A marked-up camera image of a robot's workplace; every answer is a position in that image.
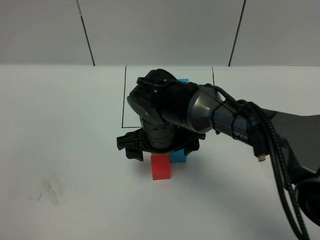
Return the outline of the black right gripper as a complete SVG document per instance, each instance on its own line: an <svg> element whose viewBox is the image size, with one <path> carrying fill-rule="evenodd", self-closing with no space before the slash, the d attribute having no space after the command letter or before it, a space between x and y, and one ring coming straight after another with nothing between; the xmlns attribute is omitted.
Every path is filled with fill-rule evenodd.
<svg viewBox="0 0 320 240"><path fill-rule="evenodd" d="M204 133L196 133L170 122L151 123L140 118L141 128L116 138L119 150L125 149L128 159L144 161L143 152L168 153L183 149L187 156L198 151Z"/></svg>

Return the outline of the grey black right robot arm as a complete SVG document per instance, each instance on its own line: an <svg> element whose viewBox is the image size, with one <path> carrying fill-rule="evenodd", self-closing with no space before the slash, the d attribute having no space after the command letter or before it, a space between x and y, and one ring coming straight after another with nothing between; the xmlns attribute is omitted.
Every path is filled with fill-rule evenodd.
<svg viewBox="0 0 320 240"><path fill-rule="evenodd" d="M117 148L128 159L143 153L164 154L199 149L199 140L213 130L253 148L259 159L275 156L295 186L293 195L302 212L320 222L320 117L299 116L235 100L211 84L184 83L163 69L139 77L127 97L141 128L119 136Z"/></svg>

